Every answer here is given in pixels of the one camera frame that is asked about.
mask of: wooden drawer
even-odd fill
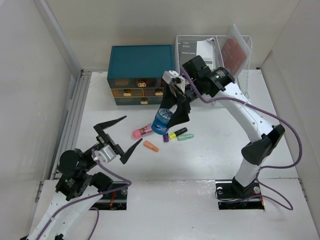
[[[108,78],[111,89],[163,87],[161,78]]]
[[[114,97],[142,97],[142,89],[139,88],[114,88],[111,89]]]
[[[162,101],[162,96],[115,97],[114,100],[117,105],[151,105],[160,104]]]
[[[143,89],[143,96],[145,97],[161,97],[164,95],[163,87],[151,87]]]

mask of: screw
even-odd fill
[[[126,188],[121,189],[121,194],[122,195],[127,195],[128,194],[128,190]]]
[[[218,193],[218,194],[223,194],[224,192],[223,192],[223,187],[222,186],[218,186],[217,188],[216,188],[216,192]]]
[[[260,187],[258,187],[258,186],[255,186],[255,187],[253,188],[253,191],[254,191],[256,194],[261,193]]]

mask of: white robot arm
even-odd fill
[[[113,180],[102,172],[94,175],[87,174],[97,164],[107,164],[117,155],[121,156],[120,160],[125,164],[142,141],[142,139],[138,140],[128,151],[124,152],[104,132],[105,129],[126,117],[95,125],[93,128],[98,134],[96,137],[98,143],[87,151],[68,150],[61,155],[57,169],[62,173],[62,177],[55,186],[56,192],[52,201],[35,230],[20,240],[70,239],[79,220],[103,195],[127,188],[131,184],[128,182],[125,186],[112,188]],[[126,180],[117,175],[116,177],[123,181]]]
[[[241,92],[232,75],[223,67],[211,71],[200,56],[196,56],[183,65],[182,73],[188,75],[198,94],[210,95],[212,98],[233,98],[250,104]],[[167,123],[167,129],[189,121],[190,102],[198,98],[190,85],[185,88],[184,77],[175,71],[163,74],[167,82],[164,90],[160,109],[171,109],[177,105],[176,111]],[[231,181],[216,181],[219,199],[245,199],[254,195],[254,190],[259,190],[255,182],[256,175],[268,155],[277,146],[285,133],[284,127],[279,124],[274,126],[261,117],[254,109],[232,100],[220,101],[231,113],[236,121],[246,132],[250,142],[241,150],[243,160],[241,166]]]

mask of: white table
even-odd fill
[[[159,106],[116,106],[106,72],[92,74],[77,140],[85,151],[96,143],[93,126],[127,115],[127,119],[107,132],[126,150],[135,140],[132,131],[154,119]],[[268,89],[259,70],[249,71],[248,92],[252,103],[275,113]],[[133,180],[128,190],[126,211],[100,211],[92,240],[318,240],[296,170],[264,170],[262,181],[280,191],[293,211],[265,200],[265,210],[218,210],[215,181],[231,179],[237,172],[241,148],[248,143],[245,132],[225,109],[194,107],[187,127],[194,139],[163,143],[161,136],[144,139],[160,148],[155,153],[139,145],[127,164],[115,159],[107,167]],[[293,162],[283,138],[268,165]],[[91,173],[98,172],[95,167]],[[44,183],[31,230],[45,213],[55,191],[56,180]],[[264,187],[264,195],[282,203],[278,195]],[[87,212],[70,240],[85,240],[92,230],[96,212]]]
[[[265,210],[218,210],[214,181],[134,181],[127,210],[100,211],[91,240],[318,240],[297,179],[264,179],[288,197],[294,210],[265,200]],[[44,182],[31,229],[45,213],[56,180]],[[283,202],[276,194],[262,192]],[[68,240],[86,240],[96,212],[85,214]]]
[[[249,71],[248,93],[254,105],[275,113],[260,70]],[[76,147],[85,151],[96,143],[97,133],[93,126],[97,123],[127,115],[106,131],[126,151],[135,142],[132,132],[151,123],[158,108],[158,105],[117,106],[108,85],[107,72],[93,72]],[[144,140],[156,145],[160,149],[158,153],[140,144],[126,165],[115,159],[108,167],[131,180],[232,179],[242,161],[241,149],[249,142],[244,130],[226,109],[193,107],[189,116],[188,123],[175,126],[171,131],[187,127],[194,139],[164,143],[160,135],[146,135]],[[268,116],[265,118],[278,123]],[[265,161],[268,165],[278,166],[292,162],[284,137]],[[99,170],[96,167],[91,173]],[[260,177],[297,178],[298,175],[294,168],[266,169]]]

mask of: wire basket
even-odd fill
[[[218,67],[224,67],[224,62],[222,59],[221,54],[221,47],[225,44],[227,36],[226,35],[216,35],[216,36],[210,36],[210,35],[178,35],[176,36],[175,41],[175,66],[178,72],[180,72],[180,46],[182,42],[196,42],[196,41],[203,41],[206,39],[214,38],[214,42],[212,43],[212,52],[213,52],[213,68],[216,69]],[[248,35],[243,35],[242,38],[250,48],[252,49],[252,40],[251,37]],[[249,66],[250,66],[250,56],[249,61],[247,62],[246,66],[243,68],[235,82],[238,84],[240,90],[243,92],[243,94],[249,99],[248,94],[248,78],[249,78]],[[204,96],[205,99],[210,99],[211,97],[209,95]],[[205,104],[200,99],[195,100],[191,103],[193,107],[216,107],[216,108],[222,108],[223,106],[218,102],[213,102],[212,105]]]

